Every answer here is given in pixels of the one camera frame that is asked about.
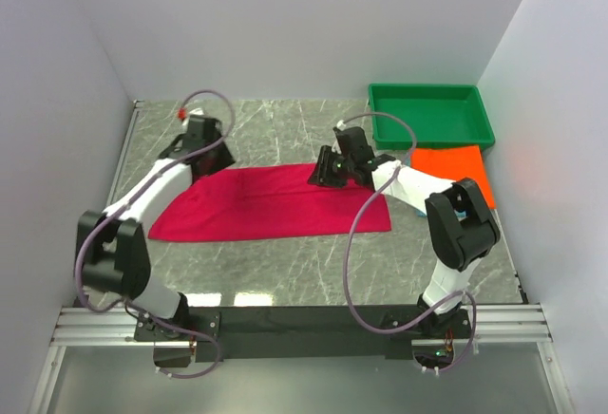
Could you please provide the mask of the crimson red t shirt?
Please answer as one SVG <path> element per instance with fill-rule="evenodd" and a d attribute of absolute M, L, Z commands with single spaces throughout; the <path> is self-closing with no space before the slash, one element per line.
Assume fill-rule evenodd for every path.
<path fill-rule="evenodd" d="M 152 240 L 201 243 L 346 234 L 371 190 L 308 183 L 311 164 L 225 169 L 177 196 Z"/>

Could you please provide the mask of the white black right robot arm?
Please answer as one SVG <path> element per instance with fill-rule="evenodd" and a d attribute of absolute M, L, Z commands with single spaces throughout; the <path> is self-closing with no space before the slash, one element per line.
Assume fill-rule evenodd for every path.
<path fill-rule="evenodd" d="M 365 131 L 339 122 L 333 133 L 337 145 L 321 147 L 309 183 L 342 188 L 349 181 L 371 189 L 371 196 L 357 211 L 348 232 L 352 241 L 360 220 L 381 196 L 395 198 L 427 218 L 432 249 L 437 257 L 427 287 L 420 295 L 418 316 L 404 325 L 382 329 L 368 323 L 352 299 L 346 299 L 354 321 L 370 332 L 390 335 L 420 326 L 432 331 L 448 324 L 472 297 L 469 279 L 499 242 L 499 226 L 474 179 L 443 179 L 407 166 L 390 156 L 377 155 Z"/>

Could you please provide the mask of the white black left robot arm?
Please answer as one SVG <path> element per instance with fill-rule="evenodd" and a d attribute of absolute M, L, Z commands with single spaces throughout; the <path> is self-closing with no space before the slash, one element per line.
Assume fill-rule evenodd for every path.
<path fill-rule="evenodd" d="M 174 333 L 192 328 L 184 294 L 166 287 L 151 272 L 148 231 L 179 195 L 201 178 L 234 163 L 228 132 L 213 117 L 193 112 L 185 130 L 159 154 L 148 173 L 119 201 L 101 212 L 87 211 L 77 226 L 74 280 L 83 306 L 85 289 L 114 293 L 134 310 Z"/>

